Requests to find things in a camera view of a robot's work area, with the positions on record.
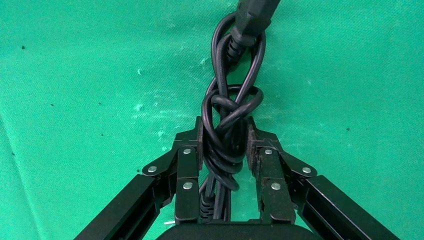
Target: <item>black plastic connector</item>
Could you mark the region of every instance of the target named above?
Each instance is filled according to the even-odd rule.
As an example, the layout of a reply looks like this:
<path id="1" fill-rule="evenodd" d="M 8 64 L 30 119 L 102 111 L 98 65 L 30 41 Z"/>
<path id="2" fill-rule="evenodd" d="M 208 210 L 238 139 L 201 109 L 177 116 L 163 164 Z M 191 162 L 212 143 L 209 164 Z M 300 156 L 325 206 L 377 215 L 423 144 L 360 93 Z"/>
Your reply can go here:
<path id="1" fill-rule="evenodd" d="M 200 222 L 209 223 L 214 217 L 215 197 L 205 197 L 205 193 L 200 195 Z"/>
<path id="2" fill-rule="evenodd" d="M 280 0 L 240 0 L 235 12 L 231 37 L 235 43 L 251 48 L 256 38 L 271 24 Z"/>

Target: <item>black metal bracket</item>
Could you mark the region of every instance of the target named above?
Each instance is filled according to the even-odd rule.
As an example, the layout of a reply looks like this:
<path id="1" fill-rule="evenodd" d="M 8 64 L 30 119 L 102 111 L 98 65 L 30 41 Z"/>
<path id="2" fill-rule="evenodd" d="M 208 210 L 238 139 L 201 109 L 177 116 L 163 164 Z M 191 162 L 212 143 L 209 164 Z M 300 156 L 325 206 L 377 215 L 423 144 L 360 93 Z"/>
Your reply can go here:
<path id="1" fill-rule="evenodd" d="M 398 238 L 307 163 L 285 152 L 274 133 L 247 119 L 246 158 L 256 179 L 259 219 L 200 224 L 199 170 L 203 163 L 203 123 L 176 135 L 172 149 L 147 164 L 87 225 L 77 240 L 141 239 L 160 213 L 175 200 L 175 224 L 158 239 L 221 239 L 274 236 L 299 240 L 397 240 Z M 296 214 L 315 233 L 295 226 Z"/>

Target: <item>black power cord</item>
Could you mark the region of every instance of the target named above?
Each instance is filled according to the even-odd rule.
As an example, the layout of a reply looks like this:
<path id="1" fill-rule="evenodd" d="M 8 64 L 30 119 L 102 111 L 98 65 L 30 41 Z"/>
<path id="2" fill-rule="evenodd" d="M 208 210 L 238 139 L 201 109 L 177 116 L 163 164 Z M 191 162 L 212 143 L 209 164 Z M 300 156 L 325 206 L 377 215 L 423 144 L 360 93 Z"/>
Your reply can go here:
<path id="1" fill-rule="evenodd" d="M 265 55 L 265 29 L 271 23 L 280 0 L 240 0 L 237 11 L 224 17 L 215 29 L 211 42 L 211 59 L 215 77 L 207 88 L 201 105 L 205 130 L 204 163 L 209 175 L 200 186 L 200 216 L 231 219 L 231 191 L 239 190 L 233 178 L 242 170 L 246 151 L 247 122 L 250 114 L 264 99 L 254 86 Z M 234 24 L 230 33 L 226 33 Z M 227 74 L 235 67 L 245 50 L 250 50 L 251 63 L 242 84 L 227 84 Z M 220 115 L 214 127 L 213 108 Z"/>

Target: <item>coiled cable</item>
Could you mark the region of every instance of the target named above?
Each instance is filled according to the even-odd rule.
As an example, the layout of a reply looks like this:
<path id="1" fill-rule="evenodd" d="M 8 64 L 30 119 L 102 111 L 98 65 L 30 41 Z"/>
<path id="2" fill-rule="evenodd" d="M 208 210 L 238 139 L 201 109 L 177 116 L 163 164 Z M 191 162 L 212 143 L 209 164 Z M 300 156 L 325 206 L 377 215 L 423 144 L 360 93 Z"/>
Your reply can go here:
<path id="1" fill-rule="evenodd" d="M 252 47 L 242 46 L 234 41 L 230 33 L 226 33 L 235 20 L 235 12 L 227 15 L 214 31 L 210 51 L 215 76 L 201 104 L 201 119 L 205 130 L 203 159 L 209 175 L 201 184 L 199 192 L 203 205 L 213 201 L 213 204 L 207 205 L 212 207 L 201 211 L 204 220 L 231 219 L 231 191 L 240 188 L 233 175 L 242 170 L 246 151 L 245 118 L 264 99 L 263 92 L 254 83 L 265 55 L 265 32 L 256 38 Z M 251 54 L 250 68 L 241 84 L 228 85 L 227 74 L 231 67 L 237 65 L 245 50 Z M 213 109 L 220 117 L 216 127 Z"/>

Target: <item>green cloth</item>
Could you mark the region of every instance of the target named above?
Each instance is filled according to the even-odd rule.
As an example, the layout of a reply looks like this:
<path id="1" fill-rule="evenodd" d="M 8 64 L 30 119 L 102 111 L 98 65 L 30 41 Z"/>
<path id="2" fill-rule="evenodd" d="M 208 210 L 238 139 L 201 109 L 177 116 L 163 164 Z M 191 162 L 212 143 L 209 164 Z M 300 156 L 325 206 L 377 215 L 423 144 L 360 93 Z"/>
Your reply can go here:
<path id="1" fill-rule="evenodd" d="M 212 33 L 236 4 L 0 1 L 0 239 L 74 238 L 191 129 Z M 421 0 L 283 0 L 252 114 L 406 240 L 424 239 L 423 18 Z M 236 179 L 233 220 L 257 218 L 246 164 Z"/>

